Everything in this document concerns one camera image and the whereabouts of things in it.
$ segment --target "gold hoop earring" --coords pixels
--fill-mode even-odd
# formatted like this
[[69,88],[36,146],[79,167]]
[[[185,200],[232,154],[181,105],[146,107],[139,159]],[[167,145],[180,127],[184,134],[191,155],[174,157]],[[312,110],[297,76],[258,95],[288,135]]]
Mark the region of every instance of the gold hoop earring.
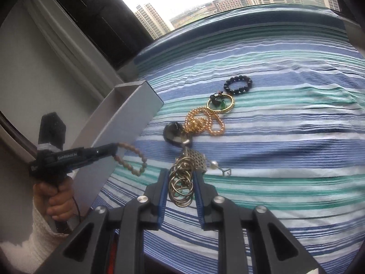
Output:
[[[213,101],[213,99],[219,99],[219,98],[222,99],[222,102],[224,102],[224,100],[223,100],[224,98],[230,99],[231,100],[231,104],[228,107],[226,107],[224,109],[220,109],[220,110],[214,110],[214,109],[210,108],[209,107],[209,104]],[[209,98],[209,100],[207,102],[207,108],[209,110],[213,111],[216,114],[227,113],[227,112],[231,111],[233,109],[233,107],[234,107],[234,99],[233,99],[233,97],[231,95],[227,95],[227,94],[224,94],[222,92],[218,92],[218,93],[215,93],[215,94],[211,95],[211,97]]]

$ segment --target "jewelry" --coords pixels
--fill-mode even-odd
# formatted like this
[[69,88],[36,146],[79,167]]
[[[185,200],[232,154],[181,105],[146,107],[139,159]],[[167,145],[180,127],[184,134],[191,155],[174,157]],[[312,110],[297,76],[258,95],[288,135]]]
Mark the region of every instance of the jewelry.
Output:
[[[195,117],[199,113],[205,114],[207,118]],[[220,130],[212,129],[213,119],[216,119],[220,124]],[[222,119],[220,119],[220,117],[218,116],[218,114],[213,112],[210,108],[198,107],[188,112],[185,118],[184,128],[187,133],[199,134],[204,130],[208,130],[211,135],[217,136],[223,134],[225,125]]]
[[203,153],[185,148],[182,155],[176,159],[171,167],[169,175],[169,198],[176,206],[184,208],[192,203],[194,194],[193,172],[200,171],[205,174],[207,172],[206,161],[210,163],[210,168],[220,169],[223,177],[231,176],[231,169],[223,170],[216,161],[206,159]]
[[[231,100],[231,104],[228,107],[224,101],[225,98]],[[209,107],[210,103],[212,103],[215,106],[220,106],[220,110],[214,110],[214,109],[210,108]],[[211,95],[207,102],[207,108],[209,108],[211,111],[213,111],[216,114],[227,113],[232,110],[233,106],[234,106],[233,97],[230,95],[224,94],[223,92],[218,92],[218,93]]]
[[129,163],[127,163],[125,160],[123,160],[122,158],[120,158],[118,155],[114,156],[114,159],[120,164],[122,165],[124,168],[128,169],[129,171],[131,171],[131,173],[133,175],[136,176],[141,176],[141,174],[146,170],[147,167],[147,158],[143,155],[143,153],[141,153],[141,151],[138,148],[135,148],[134,146],[128,144],[128,143],[118,143],[119,147],[128,149],[132,152],[134,152],[135,154],[137,154],[141,159],[142,159],[142,167],[138,170],[134,169],[132,165],[130,165]]
[[193,145],[191,134],[187,133],[177,121],[165,125],[163,136],[167,143],[176,147],[184,148],[186,146],[191,148]]
[[178,207],[188,207],[193,202],[194,170],[194,160],[190,157],[177,159],[170,169],[169,198]]
[[[239,81],[239,80],[245,80],[247,82],[247,86],[245,87],[240,87],[238,89],[230,89],[229,88],[229,85],[235,81]],[[227,93],[230,93],[230,94],[236,94],[236,95],[239,95],[239,94],[243,94],[245,91],[248,92],[250,90],[250,88],[252,87],[252,80],[251,78],[247,77],[246,75],[239,75],[239,76],[235,76],[235,77],[231,77],[230,79],[228,79],[223,88],[224,90],[227,92]]]

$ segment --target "gold ring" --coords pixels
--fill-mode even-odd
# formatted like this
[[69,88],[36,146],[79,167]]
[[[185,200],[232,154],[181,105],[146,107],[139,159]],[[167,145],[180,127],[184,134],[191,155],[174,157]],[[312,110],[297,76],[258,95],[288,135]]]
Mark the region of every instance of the gold ring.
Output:
[[220,95],[222,98],[228,98],[228,99],[231,99],[231,104],[228,106],[228,107],[226,107],[225,109],[222,109],[222,110],[214,110],[214,109],[212,109],[212,108],[210,108],[209,107],[209,104],[211,103],[211,99],[209,99],[208,100],[208,102],[207,102],[207,108],[209,109],[209,110],[211,110],[211,111],[213,111],[214,113],[216,113],[216,114],[221,114],[221,113],[226,113],[226,112],[229,112],[229,111],[231,111],[232,110],[232,108],[233,108],[233,106],[234,106],[234,99],[233,99],[233,97],[231,96],[231,95],[227,95],[227,94],[221,94]]

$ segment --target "bed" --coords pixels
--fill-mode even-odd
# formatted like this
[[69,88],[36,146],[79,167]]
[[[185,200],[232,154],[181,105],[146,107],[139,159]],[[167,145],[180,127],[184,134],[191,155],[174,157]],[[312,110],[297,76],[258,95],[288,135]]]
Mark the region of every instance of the bed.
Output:
[[[204,180],[239,205],[267,206],[328,274],[343,273],[365,238],[365,61],[343,21],[308,5],[236,9],[175,30],[134,63],[165,102],[134,143],[148,167],[135,177],[118,166],[93,207],[142,195],[180,153],[164,126],[247,75],[253,87],[222,115],[225,133],[194,137],[194,149],[232,168],[231,177],[208,170]],[[131,152],[125,159],[141,165]],[[145,232],[145,252],[187,274],[216,273],[217,249],[218,233],[200,229],[195,202],[168,200],[161,230]]]

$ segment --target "blue gripper pad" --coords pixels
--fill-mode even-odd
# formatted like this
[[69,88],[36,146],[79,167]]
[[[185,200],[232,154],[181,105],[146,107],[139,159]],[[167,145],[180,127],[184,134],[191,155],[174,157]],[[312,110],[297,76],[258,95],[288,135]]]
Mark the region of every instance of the blue gripper pad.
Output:
[[198,219],[200,223],[200,227],[203,228],[205,221],[204,221],[204,206],[203,206],[203,199],[201,197],[201,190],[199,186],[198,175],[196,172],[193,172],[193,184],[194,184],[194,196],[195,196],[195,203],[196,203],[196,211],[198,212]]
[[162,184],[160,199],[158,201],[158,228],[161,227],[165,218],[166,202],[167,202],[167,189],[169,186],[169,171],[167,169],[161,169],[160,176],[164,176],[164,182]]

